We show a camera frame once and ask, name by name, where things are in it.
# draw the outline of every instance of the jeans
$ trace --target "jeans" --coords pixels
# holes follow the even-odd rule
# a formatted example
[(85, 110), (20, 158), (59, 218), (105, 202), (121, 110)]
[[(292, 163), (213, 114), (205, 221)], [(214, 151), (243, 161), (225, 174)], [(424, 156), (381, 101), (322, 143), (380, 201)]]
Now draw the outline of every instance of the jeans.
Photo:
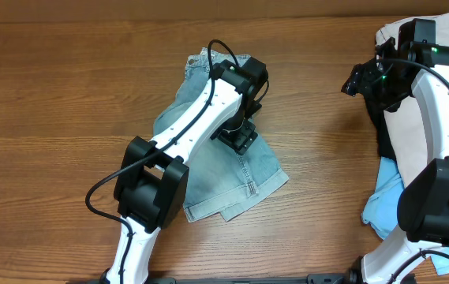
[[(243, 65), (249, 55), (238, 55)], [(231, 56), (212, 51), (212, 63)], [(175, 101), (154, 122), (154, 135), (173, 124), (196, 100), (208, 80), (207, 50), (191, 55)], [(289, 180), (275, 153), (259, 135), (240, 156), (218, 139), (208, 140), (191, 161), (184, 211), (189, 222), (220, 212), (229, 221), (249, 210)]]

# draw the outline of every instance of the folded clothing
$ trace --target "folded clothing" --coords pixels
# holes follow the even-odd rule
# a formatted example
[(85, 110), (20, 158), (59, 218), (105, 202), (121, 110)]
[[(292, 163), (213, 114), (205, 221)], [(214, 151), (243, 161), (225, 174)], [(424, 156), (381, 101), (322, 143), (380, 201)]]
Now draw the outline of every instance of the folded clothing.
[[(444, 20), (442, 20), (442, 23), (447, 21), (448, 15), (443, 15), (443, 17), (444, 17)], [(412, 110), (411, 107), (412, 107), (412, 103), (410, 103), (408, 105), (408, 108), (405, 108), (405, 106), (402, 103), (402, 105), (399, 109), (401, 110), (403, 108), (402, 111)], [(411, 131), (415, 131), (415, 130), (408, 127), (404, 131), (411, 132)], [(401, 144), (396, 143), (395, 150), (397, 147), (400, 147), (400, 145)], [(427, 151), (425, 150), (425, 148), (426, 148), (426, 146), (425, 146), (425, 140), (424, 140), (424, 152), (425, 152), (424, 155), (425, 155), (425, 157), (427, 157)], [(409, 150), (410, 149), (404, 149), (404, 150), (401, 149), (398, 151), (407, 152)], [(406, 165), (404, 167), (404, 170), (410, 170), (410, 169), (408, 169), (408, 165)], [(375, 193), (369, 198), (368, 203), (366, 204), (365, 209), (363, 210), (363, 213), (361, 215), (363, 223), (370, 224), (372, 226), (372, 228), (376, 231), (376, 233), (382, 239), (385, 239), (389, 235), (389, 233), (396, 227), (396, 225), (398, 225), (398, 215), (397, 215), (398, 214), (398, 201), (399, 201), (399, 197), (401, 196), (403, 189), (405, 188), (403, 185), (404, 179), (402, 179), (402, 173), (400, 174), (400, 172), (401, 172), (401, 170), (398, 170), (398, 167), (394, 161), (384, 158), (384, 157), (380, 160), (380, 168), (379, 168), (378, 178), (376, 181)], [(443, 252), (449, 254), (449, 248), (445, 248)], [(436, 273), (438, 275), (445, 275), (445, 274), (449, 273), (449, 260), (447, 260), (441, 256), (432, 256), (431, 259), (435, 266)]]
[[(212, 51), (212, 63), (227, 54)], [(237, 55), (243, 65), (249, 55)], [(207, 49), (191, 55), (185, 66), (185, 79), (175, 101), (154, 122), (154, 135), (161, 133), (191, 106), (208, 80)], [(191, 161), (184, 211), (189, 222), (220, 212), (229, 221), (249, 210), (285, 184), (289, 178), (275, 153), (258, 135), (244, 155), (238, 155), (220, 140), (206, 141)]]

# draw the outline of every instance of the table surface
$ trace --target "table surface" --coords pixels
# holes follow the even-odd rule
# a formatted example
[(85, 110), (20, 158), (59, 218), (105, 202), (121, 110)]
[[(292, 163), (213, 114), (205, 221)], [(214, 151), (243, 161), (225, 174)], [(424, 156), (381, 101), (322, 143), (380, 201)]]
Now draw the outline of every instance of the table surface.
[[(361, 223), (379, 157), (362, 98), (340, 93), (402, 17), (0, 24), (0, 283), (98, 278), (120, 226), (84, 205), (136, 135), (173, 100), (190, 54), (221, 39), (266, 62), (256, 119), (290, 180), (230, 222), (180, 211), (151, 258), (154, 276), (306, 276), (345, 271), (379, 243)], [(92, 202), (116, 212), (114, 183)], [(436, 277), (430, 261), (415, 270)]]

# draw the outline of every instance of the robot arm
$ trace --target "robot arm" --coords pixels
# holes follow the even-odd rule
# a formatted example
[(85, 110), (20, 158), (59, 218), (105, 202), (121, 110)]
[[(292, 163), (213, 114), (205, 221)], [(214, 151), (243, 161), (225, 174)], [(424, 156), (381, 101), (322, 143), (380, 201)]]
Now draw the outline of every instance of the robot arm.
[[(185, 189), (191, 160), (208, 139), (219, 138), (242, 155), (256, 139), (255, 126), (248, 120), (260, 108), (254, 101), (257, 92), (268, 79), (266, 65), (250, 58), (242, 67), (224, 61), (214, 68), (218, 74), (211, 104), (175, 144), (145, 166), (163, 170), (157, 178), (142, 167), (138, 172), (120, 176), (114, 190), (119, 201), (118, 212), (133, 229), (131, 246), (124, 261), (123, 282), (142, 284), (148, 277), (148, 261), (155, 239), (178, 213), (185, 199)], [(211, 94), (208, 80), (196, 101), (170, 127), (149, 142), (136, 137), (126, 149), (122, 167), (160, 151), (171, 142), (202, 110)], [(129, 231), (122, 225), (118, 250), (112, 268), (100, 281), (120, 282), (122, 258), (126, 252)]]
[[(415, 19), (404, 24), (398, 51), (395, 39), (389, 39), (377, 48), (385, 60), (356, 65), (342, 88), (348, 95), (360, 92), (387, 111), (396, 111), (401, 100), (413, 96), (428, 147), (428, 165), (399, 199), (398, 226), (375, 251), (356, 260), (347, 272), (347, 283), (399, 283), (425, 260), (415, 259), (420, 251), (449, 246), (449, 89), (425, 69), (401, 62), (420, 63), (449, 83), (449, 47), (435, 45), (434, 35), (434, 21)], [(410, 259), (414, 261), (404, 267)], [(415, 283), (413, 278), (406, 280)]]

